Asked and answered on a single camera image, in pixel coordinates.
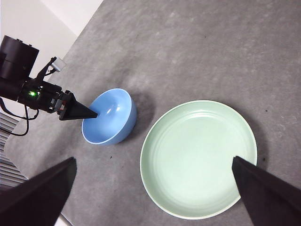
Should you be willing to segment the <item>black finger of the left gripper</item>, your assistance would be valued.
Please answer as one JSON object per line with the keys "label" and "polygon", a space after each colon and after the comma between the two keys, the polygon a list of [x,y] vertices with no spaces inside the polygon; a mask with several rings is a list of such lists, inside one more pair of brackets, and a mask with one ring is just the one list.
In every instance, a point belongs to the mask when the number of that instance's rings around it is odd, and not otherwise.
{"label": "black finger of the left gripper", "polygon": [[59,120],[93,119],[98,113],[78,102],[73,93],[63,93],[58,100]]}

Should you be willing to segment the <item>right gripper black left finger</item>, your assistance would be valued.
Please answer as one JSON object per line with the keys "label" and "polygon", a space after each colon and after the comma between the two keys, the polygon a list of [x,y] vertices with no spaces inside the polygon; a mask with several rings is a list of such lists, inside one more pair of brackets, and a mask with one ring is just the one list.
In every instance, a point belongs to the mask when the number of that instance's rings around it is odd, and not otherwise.
{"label": "right gripper black left finger", "polygon": [[77,173],[74,157],[41,172],[0,195],[2,226],[55,225]]}

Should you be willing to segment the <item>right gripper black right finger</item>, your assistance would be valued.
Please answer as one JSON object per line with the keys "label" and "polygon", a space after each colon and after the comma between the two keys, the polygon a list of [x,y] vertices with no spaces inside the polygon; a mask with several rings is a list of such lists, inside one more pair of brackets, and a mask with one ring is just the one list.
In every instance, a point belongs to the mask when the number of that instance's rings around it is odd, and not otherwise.
{"label": "right gripper black right finger", "polygon": [[299,226],[301,190],[236,156],[232,172],[255,226]]}

